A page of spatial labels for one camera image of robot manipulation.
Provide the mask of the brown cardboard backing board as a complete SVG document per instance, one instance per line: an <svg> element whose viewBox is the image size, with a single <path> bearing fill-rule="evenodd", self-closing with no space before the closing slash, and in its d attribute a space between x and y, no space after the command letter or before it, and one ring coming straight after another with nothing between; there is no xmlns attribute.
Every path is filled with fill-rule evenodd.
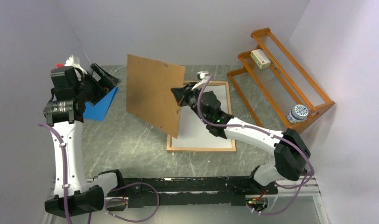
<svg viewBox="0 0 379 224"><path fill-rule="evenodd" d="M127 55L126 111L177 137L180 107L171 88L184 84L185 67Z"/></svg>

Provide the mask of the light wooden picture frame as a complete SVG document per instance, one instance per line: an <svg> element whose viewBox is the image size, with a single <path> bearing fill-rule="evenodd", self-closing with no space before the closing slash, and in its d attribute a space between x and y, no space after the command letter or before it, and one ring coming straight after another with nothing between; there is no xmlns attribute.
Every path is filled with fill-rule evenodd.
<svg viewBox="0 0 379 224"><path fill-rule="evenodd" d="M231 96L227 81L212 81L206 91L213 91L221 102L221 109L231 114ZM206 125L190 109L180 108L179 132L177 138L168 135L168 152L236 152L235 140L215 137L206 129Z"/></svg>

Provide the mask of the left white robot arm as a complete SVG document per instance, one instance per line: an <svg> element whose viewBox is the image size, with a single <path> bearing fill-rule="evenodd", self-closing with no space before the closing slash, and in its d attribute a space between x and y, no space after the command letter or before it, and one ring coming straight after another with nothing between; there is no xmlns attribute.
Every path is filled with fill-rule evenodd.
<svg viewBox="0 0 379 224"><path fill-rule="evenodd" d="M55 154L55 186L53 196L44 203L45 210L63 217L68 223L78 215L100 211L111 193L120 196L125 183L119 170L99 173L87 181L82 155L82 134L86 104L96 105L120 83L120 80L98 64L85 70L77 56L51 71L51 99L43 114L52 136Z"/></svg>

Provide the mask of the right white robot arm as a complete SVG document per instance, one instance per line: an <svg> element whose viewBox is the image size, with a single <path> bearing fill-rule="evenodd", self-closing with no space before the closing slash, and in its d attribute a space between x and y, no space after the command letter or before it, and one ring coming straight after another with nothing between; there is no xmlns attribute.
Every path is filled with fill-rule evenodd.
<svg viewBox="0 0 379 224"><path fill-rule="evenodd" d="M205 90L213 75L201 71L197 78L197 81L170 89L178 106L191 109L211 135L253 145L274 157L273 161L253 170L248 181L251 192L261 193L268 184L282 178L298 181L302 175L313 175L311 153L296 130L262 128L223 111L216 94Z"/></svg>

